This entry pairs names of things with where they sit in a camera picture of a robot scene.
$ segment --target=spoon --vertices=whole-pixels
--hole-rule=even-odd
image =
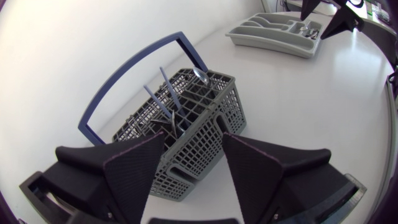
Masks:
[[[169,118],[168,121],[164,121],[164,120],[161,120],[161,119],[152,119],[152,120],[150,120],[150,122],[155,123],[155,124],[160,124],[160,125],[164,125],[164,124],[171,125],[173,133],[174,133],[174,136],[176,138],[178,138],[177,128],[181,132],[181,136],[183,136],[185,134],[184,129],[182,129],[180,126],[176,126],[175,125],[175,112],[174,111],[172,112],[172,117]]]
[[[193,68],[194,74],[202,81],[207,87],[210,87],[210,79],[209,76],[199,68]]]

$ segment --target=basket handle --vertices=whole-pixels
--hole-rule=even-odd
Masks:
[[[91,118],[91,115],[94,113],[94,110],[100,103],[100,101],[104,98],[105,94],[111,89],[111,87],[137,62],[139,62],[144,57],[148,56],[155,50],[169,44],[173,41],[177,41],[177,43],[181,46],[184,52],[188,55],[189,59],[193,62],[193,64],[207,72],[208,69],[200,58],[198,52],[193,48],[193,45],[189,42],[187,37],[183,32],[176,32],[174,34],[168,35],[157,42],[147,46],[142,49],[140,52],[132,56],[129,60],[127,60],[122,66],[120,66],[109,78],[108,80],[101,86],[101,88],[97,91],[91,102],[88,104],[86,111],[83,113],[81,120],[78,125],[78,129],[90,140],[95,146],[100,144],[105,144],[105,142],[88,126],[88,121]]]

